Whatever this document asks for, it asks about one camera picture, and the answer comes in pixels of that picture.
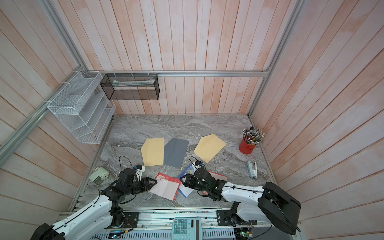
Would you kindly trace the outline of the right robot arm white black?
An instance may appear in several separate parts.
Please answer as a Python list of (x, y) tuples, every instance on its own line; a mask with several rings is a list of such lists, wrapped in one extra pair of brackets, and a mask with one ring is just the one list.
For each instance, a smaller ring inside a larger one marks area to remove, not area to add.
[(300, 230), (301, 203), (272, 182), (258, 187), (236, 185), (215, 179), (203, 167), (182, 176), (180, 181), (186, 188), (207, 192), (213, 201), (232, 202), (234, 211), (229, 218), (234, 224), (266, 218), (286, 234), (294, 235)]

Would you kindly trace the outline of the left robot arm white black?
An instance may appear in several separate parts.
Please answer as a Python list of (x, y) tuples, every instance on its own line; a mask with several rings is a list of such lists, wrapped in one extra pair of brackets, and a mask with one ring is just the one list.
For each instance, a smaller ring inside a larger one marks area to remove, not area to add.
[(109, 226), (120, 228), (124, 223), (120, 204), (127, 195), (136, 196), (157, 184), (149, 177), (139, 178), (137, 167), (124, 169), (98, 197), (69, 217), (54, 223), (42, 224), (33, 233), (32, 240), (88, 240)]

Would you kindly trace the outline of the red bordered letter paper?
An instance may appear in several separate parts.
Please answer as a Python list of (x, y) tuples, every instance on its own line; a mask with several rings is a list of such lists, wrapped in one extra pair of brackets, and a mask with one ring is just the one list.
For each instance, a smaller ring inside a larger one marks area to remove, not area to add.
[(149, 192), (167, 200), (174, 201), (181, 185), (181, 181), (163, 173), (158, 173), (155, 180), (157, 183), (149, 190)]

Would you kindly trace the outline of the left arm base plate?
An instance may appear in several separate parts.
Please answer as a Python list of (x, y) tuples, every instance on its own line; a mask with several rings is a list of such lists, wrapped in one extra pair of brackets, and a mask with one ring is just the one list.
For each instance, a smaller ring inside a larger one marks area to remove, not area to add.
[(126, 212), (119, 213), (113, 217), (112, 223), (109, 228), (112, 229), (135, 229), (138, 225), (139, 212)]

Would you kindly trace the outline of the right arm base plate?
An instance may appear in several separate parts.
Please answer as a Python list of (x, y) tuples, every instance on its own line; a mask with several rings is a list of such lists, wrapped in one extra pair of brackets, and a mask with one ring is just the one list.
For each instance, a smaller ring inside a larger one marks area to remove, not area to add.
[(256, 220), (244, 221), (237, 214), (232, 213), (230, 210), (217, 210), (217, 223), (219, 226), (253, 226), (257, 225)]

